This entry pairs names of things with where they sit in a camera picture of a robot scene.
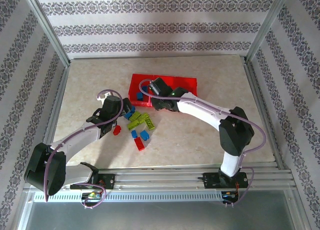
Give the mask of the metal sheet panel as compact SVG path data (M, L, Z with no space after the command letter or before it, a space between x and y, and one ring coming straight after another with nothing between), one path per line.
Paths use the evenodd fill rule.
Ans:
M12 230L311 230L296 192L250 191L235 206L211 200L207 193L190 201L111 201L84 208L68 191L43 202L39 192L23 198Z

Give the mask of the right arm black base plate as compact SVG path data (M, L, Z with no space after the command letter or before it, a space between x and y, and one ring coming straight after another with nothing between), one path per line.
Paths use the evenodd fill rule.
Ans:
M203 181L205 189L236 188L237 185L239 188L247 188L249 185L245 172L238 172L233 177L228 177L219 172L206 172L199 179Z

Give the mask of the small circuit board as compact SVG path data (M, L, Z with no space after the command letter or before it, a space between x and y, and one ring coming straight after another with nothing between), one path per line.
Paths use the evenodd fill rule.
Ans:
M83 193L81 196L82 200L100 200L102 197L102 194L100 192L87 192Z
M239 198L239 192L236 191L223 191L222 192L222 197L225 200L229 200L229 201L237 201Z

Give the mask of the aluminium frame post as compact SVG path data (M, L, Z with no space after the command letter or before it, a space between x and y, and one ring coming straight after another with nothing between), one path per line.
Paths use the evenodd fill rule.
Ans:
M40 26L42 27L44 33L47 35L48 39L50 40L54 50L58 54L59 58L61 59L63 65L65 67L69 67L71 61L67 56L66 51L63 48L62 43L60 42L58 36L56 35L53 26L51 25L48 17L46 16L39 0L26 0L33 11L34 15L38 19Z
M260 45L262 44L262 41L265 38L265 35L270 30L275 18L279 14L281 8L283 7L286 0L274 0L270 10L268 11L266 18L264 19L252 45L250 46L248 53L245 56L245 62L250 62L253 57L255 56L256 52L258 51Z

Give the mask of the red three-compartment plastic bin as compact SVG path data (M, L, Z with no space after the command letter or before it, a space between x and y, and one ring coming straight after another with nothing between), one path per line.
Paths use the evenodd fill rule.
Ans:
M140 92L139 84L145 79L155 80L156 78L162 78L164 82L169 85L173 90L177 87L182 87L189 92L193 93L195 96L197 93L197 79L190 77L178 77L178 76L165 76L165 75L148 75L148 74L132 74L130 87L128 90L128 98L134 106L140 107L152 107L150 98L147 101L138 101L136 94Z

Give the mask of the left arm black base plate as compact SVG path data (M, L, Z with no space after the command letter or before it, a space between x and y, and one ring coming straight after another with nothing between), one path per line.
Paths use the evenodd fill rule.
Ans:
M92 176L88 182L85 183L75 183L70 185L71 190L112 190L115 184L114 174L95 174Z

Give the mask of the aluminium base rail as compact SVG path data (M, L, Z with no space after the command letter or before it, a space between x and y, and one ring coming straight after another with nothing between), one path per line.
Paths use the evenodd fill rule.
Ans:
M144 168L98 169L99 174L114 174L114 191L178 191L205 190L199 177L206 172L218 172L215 165L173 166ZM280 170L274 163L255 163L252 167L243 167L248 180L247 188L240 190L287 190L296 189L296 182L290 170ZM234 190L235 188L217 189Z

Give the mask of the aluminium side rail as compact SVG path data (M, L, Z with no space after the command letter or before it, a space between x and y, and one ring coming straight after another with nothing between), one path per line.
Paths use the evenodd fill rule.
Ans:
M242 60L244 71L246 73L255 103L257 105L257 109L265 130L265 134L267 136L268 142L272 149L275 162L277 163L277 167L280 170L287 170L288 167L284 164L282 154L279 149L278 140L277 140L277 137L275 136L273 124L271 122L271 118L268 112L268 107L266 105L265 98L260 88L259 81L256 79L255 71L251 67L250 63L246 61L246 57L241 57L241 60Z
M32 138L30 156L33 156L37 145L48 145L54 139L69 71L69 67L61 66L48 69L32 116L36 134Z

